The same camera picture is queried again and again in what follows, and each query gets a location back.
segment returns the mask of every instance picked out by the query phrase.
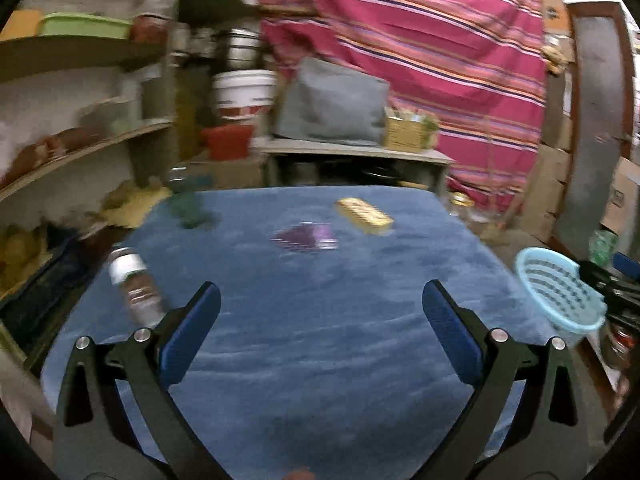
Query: plastic basket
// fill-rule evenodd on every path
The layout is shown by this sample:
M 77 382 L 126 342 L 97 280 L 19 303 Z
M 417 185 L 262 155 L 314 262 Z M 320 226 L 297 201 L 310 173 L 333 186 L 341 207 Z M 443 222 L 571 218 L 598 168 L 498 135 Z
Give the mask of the plastic basket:
M 516 273 L 536 306 L 569 346 L 604 323 L 602 295 L 582 282 L 578 264 L 562 254 L 531 247 L 516 256 Z

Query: purple card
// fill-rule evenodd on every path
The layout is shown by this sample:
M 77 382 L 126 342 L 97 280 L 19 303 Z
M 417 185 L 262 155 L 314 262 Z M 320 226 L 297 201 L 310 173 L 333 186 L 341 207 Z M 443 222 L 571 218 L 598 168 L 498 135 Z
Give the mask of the purple card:
M 292 251 L 311 251 L 316 249 L 335 249 L 335 240 L 331 224 L 301 222 L 295 227 L 283 229 L 273 235 L 272 240 L 280 247 Z

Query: glass jar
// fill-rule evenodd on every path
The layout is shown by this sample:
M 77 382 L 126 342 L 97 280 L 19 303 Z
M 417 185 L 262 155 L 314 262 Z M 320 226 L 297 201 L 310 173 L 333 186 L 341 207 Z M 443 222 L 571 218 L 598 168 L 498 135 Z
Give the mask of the glass jar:
M 185 166 L 172 168 L 167 174 L 166 186 L 173 193 L 167 200 L 173 215 L 185 229 L 211 224 L 212 214 L 204 205 L 200 191 L 212 187 L 210 174 L 198 174 Z
M 166 309 L 142 258 L 130 247 L 122 247 L 110 254 L 108 262 L 111 282 L 122 291 L 133 321 L 138 326 L 155 327 Z
M 615 323 L 607 321 L 600 329 L 600 352 L 609 368 L 620 371 L 629 368 L 631 350 L 635 344 L 634 337 Z
M 454 192 L 449 195 L 449 205 L 447 207 L 451 216 L 457 216 L 463 222 L 469 222 L 471 208 L 474 201 L 471 197 L 462 192 Z

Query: table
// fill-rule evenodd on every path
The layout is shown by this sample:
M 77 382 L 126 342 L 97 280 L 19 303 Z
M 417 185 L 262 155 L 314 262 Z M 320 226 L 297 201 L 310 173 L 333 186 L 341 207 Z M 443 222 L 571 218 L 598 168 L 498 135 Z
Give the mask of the table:
M 370 236 L 334 208 L 357 196 L 394 220 Z M 439 279 L 488 327 L 531 343 L 552 335 L 516 278 L 427 191 L 397 187 L 287 187 L 207 192 L 218 218 L 183 230 L 160 204 L 127 244 L 172 306 L 205 280 L 222 312 L 170 393 L 195 433 L 238 480 L 404 480 L 427 459 L 472 389 L 460 383 L 422 312 Z M 331 222 L 337 250 L 284 251 L 270 240 L 300 221 Z M 64 325 L 42 371 L 55 405 L 74 341 L 114 341 L 135 330 L 105 269 Z M 490 449 L 499 446 L 521 389 Z M 128 388 L 121 395 L 147 452 L 159 456 Z
M 434 192 L 444 197 L 447 192 L 447 175 L 449 166 L 455 161 L 436 150 L 424 150 L 420 153 L 396 152 L 382 146 L 350 146 L 348 144 L 334 144 L 332 142 L 312 142 L 311 140 L 271 139 L 269 137 L 254 137 L 252 150 L 268 155 L 267 184 L 271 187 L 282 185 L 280 171 L 276 161 L 277 156 L 286 155 L 326 155 L 326 156 L 358 156 L 372 158 L 392 158 L 400 161 L 398 170 L 408 174 L 408 178 L 420 182 L 424 178 L 424 169 L 434 171 Z

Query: gray cushion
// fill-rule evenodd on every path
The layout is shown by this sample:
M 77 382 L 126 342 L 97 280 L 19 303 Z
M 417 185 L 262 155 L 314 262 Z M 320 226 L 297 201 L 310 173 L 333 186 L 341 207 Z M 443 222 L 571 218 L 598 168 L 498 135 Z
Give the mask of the gray cushion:
M 385 132 L 389 83 L 306 57 L 290 83 L 276 133 L 299 140 L 377 146 Z

